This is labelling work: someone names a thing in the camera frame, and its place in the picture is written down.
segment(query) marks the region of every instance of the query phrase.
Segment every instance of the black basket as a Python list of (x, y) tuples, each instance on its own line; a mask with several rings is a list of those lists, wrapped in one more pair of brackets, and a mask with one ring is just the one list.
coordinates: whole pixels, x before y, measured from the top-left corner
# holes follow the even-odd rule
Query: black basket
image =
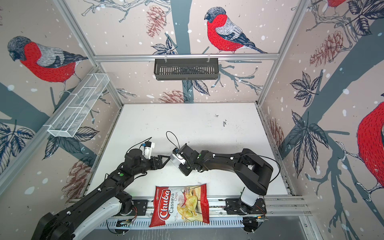
[(163, 80), (216, 80), (218, 59), (210, 58), (155, 59), (155, 76)]

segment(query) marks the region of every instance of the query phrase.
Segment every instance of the white mesh shelf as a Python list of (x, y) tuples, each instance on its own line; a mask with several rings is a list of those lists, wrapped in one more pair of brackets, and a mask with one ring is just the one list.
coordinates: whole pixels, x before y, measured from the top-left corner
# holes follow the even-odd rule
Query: white mesh shelf
[(54, 137), (73, 137), (109, 83), (107, 74), (94, 73), (49, 127)]

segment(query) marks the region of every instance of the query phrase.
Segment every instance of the white table surface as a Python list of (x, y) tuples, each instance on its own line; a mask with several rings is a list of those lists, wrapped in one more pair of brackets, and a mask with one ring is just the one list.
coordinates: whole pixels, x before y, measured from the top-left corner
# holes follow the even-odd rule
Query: white table surface
[[(209, 150), (231, 154), (249, 148), (256, 154), (274, 159), (263, 125), (253, 103), (201, 104), (126, 104), (108, 142), (104, 155), (91, 181), (89, 191), (100, 185), (106, 173), (124, 162), (126, 151), (149, 137), (155, 143), (152, 156), (169, 155), (174, 146), (167, 140), (166, 131), (198, 152)], [(172, 134), (169, 139), (177, 144)], [(265, 159), (272, 167), (272, 178), (278, 173), (277, 164)], [(188, 186), (207, 184), (208, 196), (240, 195), (244, 184), (233, 172), (210, 170), (192, 171), (185, 176), (171, 162), (160, 170), (148, 171), (126, 188), (133, 197), (153, 197), (155, 186)], [(267, 195), (287, 194), (279, 175)]]

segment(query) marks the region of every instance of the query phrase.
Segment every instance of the red and white chip bag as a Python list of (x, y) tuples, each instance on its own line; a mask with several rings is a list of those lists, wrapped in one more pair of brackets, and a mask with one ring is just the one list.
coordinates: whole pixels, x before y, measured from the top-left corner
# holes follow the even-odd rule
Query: red and white chip bag
[(156, 187), (149, 227), (200, 221), (209, 223), (207, 185)]

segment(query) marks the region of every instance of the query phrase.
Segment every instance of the bird head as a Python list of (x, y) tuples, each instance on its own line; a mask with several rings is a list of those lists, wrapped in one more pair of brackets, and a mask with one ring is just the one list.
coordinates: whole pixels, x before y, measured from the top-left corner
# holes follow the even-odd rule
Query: bird head
[(210, 23), (212, 23), (214, 19), (221, 14), (226, 14), (224, 8), (213, 7), (207, 11), (207, 14), (204, 17), (204, 20), (208, 20)]
[(31, 42), (32, 41), (29, 38), (26, 38), (24, 36), (17, 36), (11, 39), (8, 42), (8, 51), (12, 60), (15, 61), (17, 59), (20, 59), (21, 61), (25, 61), (26, 57), (24, 54), (24, 47), (25, 45)]

